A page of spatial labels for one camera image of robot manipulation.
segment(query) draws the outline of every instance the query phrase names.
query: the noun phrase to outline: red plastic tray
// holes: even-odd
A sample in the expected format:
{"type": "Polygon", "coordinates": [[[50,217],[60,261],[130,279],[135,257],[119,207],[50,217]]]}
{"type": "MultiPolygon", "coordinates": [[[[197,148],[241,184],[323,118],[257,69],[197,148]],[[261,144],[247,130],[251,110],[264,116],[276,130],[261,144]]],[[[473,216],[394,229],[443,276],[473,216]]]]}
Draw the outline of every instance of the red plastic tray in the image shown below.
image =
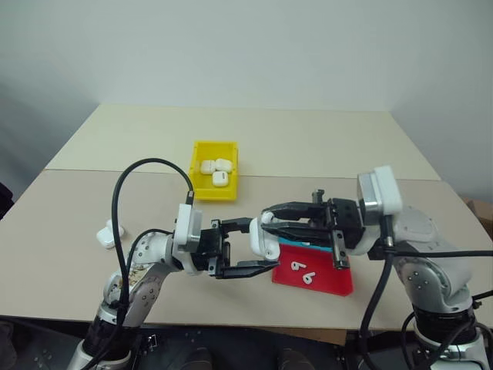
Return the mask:
{"type": "Polygon", "coordinates": [[[342,296],[353,292],[350,269],[336,270],[332,265],[332,253],[281,244],[279,262],[280,265],[274,268],[272,274],[274,283],[342,296]],[[307,267],[293,271],[291,269],[293,261],[305,264],[307,267]],[[315,276],[311,277],[311,284],[305,284],[303,276],[311,272],[314,272],[315,276]]]}

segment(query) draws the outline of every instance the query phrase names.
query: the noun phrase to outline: tabletop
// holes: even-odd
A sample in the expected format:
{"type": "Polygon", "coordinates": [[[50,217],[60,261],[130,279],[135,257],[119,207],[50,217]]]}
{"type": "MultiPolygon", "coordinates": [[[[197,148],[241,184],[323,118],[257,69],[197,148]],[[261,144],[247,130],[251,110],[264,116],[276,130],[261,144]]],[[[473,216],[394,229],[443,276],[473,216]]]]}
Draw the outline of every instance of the tabletop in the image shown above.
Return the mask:
{"type": "Polygon", "coordinates": [[[47,168],[123,171],[157,156],[188,170],[195,140],[238,142],[240,175],[355,178],[389,164],[398,179],[440,180],[388,112],[102,104],[47,168]]]}
{"type": "MultiPolygon", "coordinates": [[[[96,241],[110,218],[112,189],[133,161],[158,156],[187,169],[195,140],[238,142],[240,184],[232,203],[205,203],[210,219],[255,217],[272,204],[356,197],[356,175],[390,164],[404,201],[432,217],[459,249],[491,240],[386,112],[212,109],[102,104],[0,222],[0,315],[92,320],[102,287],[117,269],[114,251],[96,241]]],[[[143,166],[122,190],[120,220],[128,248],[142,230],[171,228],[185,187],[164,166],[143,166]]],[[[232,260],[254,256],[246,235],[232,237],[232,260]]],[[[357,328],[382,262],[350,259],[354,293],[343,298],[273,284],[270,273],[218,281],[171,274],[146,322],[290,328],[357,328]]],[[[471,259],[473,294],[491,289],[489,259],[471,259]]],[[[485,300],[478,318],[492,326],[485,300]]],[[[392,274],[372,328],[399,329],[411,304],[392,274]]]]}

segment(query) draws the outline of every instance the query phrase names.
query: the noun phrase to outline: black wire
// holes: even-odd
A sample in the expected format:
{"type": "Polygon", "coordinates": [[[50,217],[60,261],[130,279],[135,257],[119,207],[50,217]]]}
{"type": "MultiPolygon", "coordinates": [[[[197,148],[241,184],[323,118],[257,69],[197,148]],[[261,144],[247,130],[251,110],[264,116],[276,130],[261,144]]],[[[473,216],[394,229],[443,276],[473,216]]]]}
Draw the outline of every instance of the black wire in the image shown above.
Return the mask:
{"type": "Polygon", "coordinates": [[[133,254],[134,252],[136,251],[136,248],[137,248],[137,244],[140,242],[140,240],[145,237],[148,233],[162,233],[162,234],[166,234],[166,235],[170,235],[172,234],[171,232],[169,231],[166,231],[166,230],[161,230],[161,229],[148,229],[146,231],[143,231],[138,237],[136,237],[136,239],[133,241],[132,243],[132,246],[130,247],[130,251],[129,251],[129,256],[127,257],[126,259],[126,270],[128,272],[130,272],[130,268],[132,266],[132,258],[133,258],[133,254]]]}
{"type": "Polygon", "coordinates": [[[493,251],[457,251],[457,252],[412,252],[398,251],[396,257],[425,257],[425,258],[443,258],[443,257],[493,257],[493,251]]]}
{"type": "Polygon", "coordinates": [[[119,307],[116,312],[116,325],[113,329],[112,334],[109,336],[108,341],[101,349],[98,351],[96,356],[94,356],[91,361],[89,361],[86,366],[84,366],[81,370],[90,370],[91,367],[96,365],[101,358],[105,355],[108,350],[112,340],[119,333],[120,329],[123,326],[123,322],[125,321],[126,313],[129,309],[129,270],[126,268],[125,257],[123,256],[122,249],[122,241],[120,239],[119,230],[118,230],[118,199],[120,195],[120,190],[122,189],[123,182],[125,178],[137,167],[142,166],[147,163],[161,163],[168,167],[173,168],[176,172],[178,172],[183,179],[186,181],[186,184],[189,188],[189,193],[186,196],[186,204],[193,204],[193,185],[192,181],[188,177],[188,175],[179,168],[175,163],[169,162],[168,160],[163,160],[161,158],[145,158],[144,160],[138,160],[135,163],[132,163],[128,166],[119,176],[116,181],[115,189],[113,191],[112,203],[111,203],[111,221],[112,221],[112,231],[113,231],[113,239],[115,241],[115,251],[116,256],[118,257],[118,263],[120,266],[120,273],[122,275],[122,288],[120,291],[119,297],[119,307]]]}
{"type": "Polygon", "coordinates": [[[476,323],[476,327],[480,328],[483,331],[483,334],[486,336],[486,341],[488,342],[488,349],[490,351],[490,355],[488,356],[488,363],[490,368],[493,368],[493,333],[488,326],[482,324],[481,322],[476,323]]]}
{"type": "Polygon", "coordinates": [[[409,325],[409,323],[413,318],[414,318],[414,312],[410,313],[409,316],[406,317],[404,323],[402,324],[402,329],[401,329],[402,355],[404,356],[404,360],[406,361],[407,368],[409,368],[410,370],[413,368],[413,364],[411,363],[411,359],[409,358],[409,354],[407,353],[406,332],[407,332],[407,326],[409,325]]]}
{"type": "Polygon", "coordinates": [[[465,329],[470,328],[472,325],[475,325],[473,321],[465,322],[459,325],[452,333],[446,337],[446,339],[441,343],[440,347],[433,353],[431,353],[430,357],[424,360],[421,364],[416,366],[413,370],[429,370],[430,366],[432,366],[440,357],[443,355],[445,350],[449,345],[462,333],[465,329]]]}
{"type": "Polygon", "coordinates": [[[486,291],[485,293],[480,293],[472,296],[473,301],[479,301],[480,299],[491,297],[493,295],[493,291],[486,291]]]}
{"type": "Polygon", "coordinates": [[[384,269],[382,270],[380,280],[378,281],[377,287],[371,296],[370,303],[368,303],[367,309],[364,312],[363,321],[360,326],[360,337],[359,337],[359,346],[361,355],[363,356],[363,360],[366,362],[367,366],[371,370],[379,370],[379,368],[371,361],[370,355],[368,354],[368,334],[370,327],[371,317],[377,308],[378,301],[380,300],[382,294],[384,293],[385,285],[387,285],[388,278],[392,272],[392,261],[394,259],[394,255],[392,253],[387,253],[385,255],[385,264],[384,269]]]}

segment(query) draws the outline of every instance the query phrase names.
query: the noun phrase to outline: yellow tray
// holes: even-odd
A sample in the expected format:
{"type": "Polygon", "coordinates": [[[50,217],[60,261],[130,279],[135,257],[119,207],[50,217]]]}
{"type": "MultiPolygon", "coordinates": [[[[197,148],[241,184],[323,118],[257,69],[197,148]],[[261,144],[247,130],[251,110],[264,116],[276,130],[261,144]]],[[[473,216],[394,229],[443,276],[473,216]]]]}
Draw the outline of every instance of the yellow tray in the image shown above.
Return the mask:
{"type": "Polygon", "coordinates": [[[238,190],[238,146],[231,141],[196,141],[193,145],[192,163],[189,176],[195,190],[195,198],[200,200],[235,200],[238,190]],[[215,187],[212,175],[202,175],[200,164],[203,160],[223,158],[233,162],[229,173],[230,183],[225,187],[215,187]]]}

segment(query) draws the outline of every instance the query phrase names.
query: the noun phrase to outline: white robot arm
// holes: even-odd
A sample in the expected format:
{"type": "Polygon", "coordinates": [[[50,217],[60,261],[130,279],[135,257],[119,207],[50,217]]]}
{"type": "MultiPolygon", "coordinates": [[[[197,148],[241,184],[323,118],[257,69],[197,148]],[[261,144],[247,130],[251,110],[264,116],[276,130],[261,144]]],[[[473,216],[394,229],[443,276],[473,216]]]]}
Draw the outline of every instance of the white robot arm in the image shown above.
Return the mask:
{"type": "Polygon", "coordinates": [[[176,229],[172,234],[159,230],[138,237],[129,256],[129,307],[118,335],[119,297],[122,290],[121,271],[115,272],[103,290],[103,301],[86,338],[79,343],[69,370],[80,370],[108,347],[102,360],[90,368],[113,370],[124,368],[138,328],[156,302],[168,274],[186,271],[197,275],[207,271],[217,279],[250,278],[277,266],[276,261],[242,261],[230,266],[230,232],[248,232],[250,218],[213,220],[210,229],[201,230],[202,212],[189,204],[180,204],[176,229]]]}
{"type": "Polygon", "coordinates": [[[312,203],[289,202],[265,209],[252,221],[251,230],[262,239],[252,240],[254,251],[267,259],[277,256],[279,244],[273,236],[331,247],[337,269],[349,267],[348,254],[368,254],[370,259],[383,260],[392,253],[394,268],[414,308],[414,330],[425,349],[422,353],[437,350],[451,331],[471,323],[431,369],[457,365],[489,370],[481,331],[474,326],[473,301],[467,287],[471,279],[468,260],[419,255],[457,248],[439,235],[431,218],[403,206],[391,168],[379,167],[359,175],[358,201],[333,198],[323,202],[323,194],[322,190],[315,191],[312,203]],[[308,222],[293,222],[300,219],[308,222]]]}

